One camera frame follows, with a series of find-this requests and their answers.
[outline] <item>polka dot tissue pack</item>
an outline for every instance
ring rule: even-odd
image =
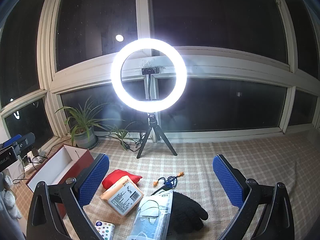
[[[104,240],[112,240],[113,232],[115,230],[114,224],[97,220],[95,226]]]

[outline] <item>dark window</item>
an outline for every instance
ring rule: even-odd
[[[34,133],[36,141],[33,146],[38,149],[53,137],[42,99],[9,115],[5,122],[12,137],[17,134],[23,136],[29,132]]]
[[[298,68],[319,79],[319,57],[316,35],[303,0],[285,0],[297,40]]]
[[[317,99],[314,95],[296,90],[288,125],[312,123]]]
[[[138,39],[136,0],[61,0],[58,17],[58,71]]]
[[[124,82],[123,86],[133,98],[137,100],[146,100],[143,80]],[[117,125],[119,128],[124,129],[131,122],[135,122],[127,128],[128,131],[139,132],[147,129],[147,113],[136,111],[124,104],[116,95],[111,84],[64,93],[61,95],[61,99],[64,106],[71,106],[79,109],[79,104],[81,107],[84,107],[87,98],[90,96],[90,100],[93,100],[95,105],[111,103],[105,105],[103,110],[96,115],[96,118],[119,119],[118,121],[112,120],[105,121],[103,123],[111,126]],[[104,131],[98,127],[95,127],[94,130]]]
[[[152,0],[153,36],[172,46],[236,49],[287,63],[275,0]]]
[[[38,23],[44,0],[19,0],[0,40],[0,100],[10,103],[39,89],[36,65]]]
[[[159,98],[175,79],[158,79]],[[255,82],[188,78],[181,98],[161,111],[164,131],[217,131],[278,127],[287,89]]]

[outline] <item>barcode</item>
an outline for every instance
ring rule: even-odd
[[[138,194],[136,191],[130,196],[130,198],[131,198],[133,201],[136,201],[138,197],[139,197],[139,194]]]

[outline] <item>plaid tablecloth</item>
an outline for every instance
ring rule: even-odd
[[[175,190],[199,202],[209,214],[209,219],[204,221],[205,227],[187,235],[186,239],[217,239],[237,212],[212,170],[212,159],[217,154],[223,154],[246,178],[254,178],[265,185],[273,186],[279,181],[286,185],[296,240],[306,236],[320,214],[320,154],[304,133],[248,141],[172,145],[178,156],[171,155],[164,143],[147,143],[141,158],[136,159],[135,153],[124,151],[119,142],[109,140],[101,140],[91,152],[93,155],[106,153],[109,156],[108,173],[122,169],[143,176],[138,186],[145,195],[151,195],[161,186],[152,186],[159,177],[173,176],[183,171],[185,175],[178,178]],[[100,200],[99,195],[103,192],[100,186],[84,210],[93,223],[102,220],[115,224],[115,240],[125,239],[136,207],[120,219]],[[244,239],[250,239],[262,209],[260,205]],[[64,222],[70,236],[78,239],[67,216]]]

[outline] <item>open cardboard box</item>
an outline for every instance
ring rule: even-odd
[[[67,178],[76,178],[80,172],[90,166],[93,157],[90,151],[69,145],[62,145],[48,160],[30,177],[27,186],[34,192],[40,181],[47,185],[62,184]],[[63,204],[58,204],[63,218],[66,210]]]

